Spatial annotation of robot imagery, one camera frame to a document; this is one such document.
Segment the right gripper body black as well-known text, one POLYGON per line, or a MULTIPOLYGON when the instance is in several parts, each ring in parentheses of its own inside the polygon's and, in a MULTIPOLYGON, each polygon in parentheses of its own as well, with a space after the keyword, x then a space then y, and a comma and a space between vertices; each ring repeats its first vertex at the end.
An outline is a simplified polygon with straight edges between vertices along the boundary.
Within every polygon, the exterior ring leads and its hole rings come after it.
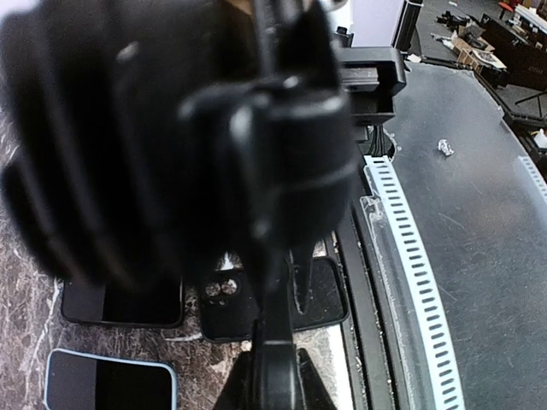
POLYGON ((342 48, 318 1, 35 1, 1 19, 19 149, 3 189, 38 264, 138 289, 343 218, 356 118, 393 116, 392 47, 342 48))

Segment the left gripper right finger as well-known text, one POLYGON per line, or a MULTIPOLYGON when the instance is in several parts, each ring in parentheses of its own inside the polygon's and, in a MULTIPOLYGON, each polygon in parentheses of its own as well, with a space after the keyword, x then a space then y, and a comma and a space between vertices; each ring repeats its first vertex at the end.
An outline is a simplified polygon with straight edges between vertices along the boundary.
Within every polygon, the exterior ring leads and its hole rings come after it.
POLYGON ((303 408, 306 410, 336 410, 309 353, 304 348, 297 350, 299 383, 303 408))

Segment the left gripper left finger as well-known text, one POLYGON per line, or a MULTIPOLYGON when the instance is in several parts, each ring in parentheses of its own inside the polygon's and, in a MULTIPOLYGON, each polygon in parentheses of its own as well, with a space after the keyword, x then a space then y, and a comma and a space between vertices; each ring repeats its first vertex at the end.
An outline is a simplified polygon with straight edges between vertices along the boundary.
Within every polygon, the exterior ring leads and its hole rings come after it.
POLYGON ((243 352, 235 360, 213 406, 214 410, 251 410, 255 408, 251 393, 255 368, 254 356, 252 352, 243 352))

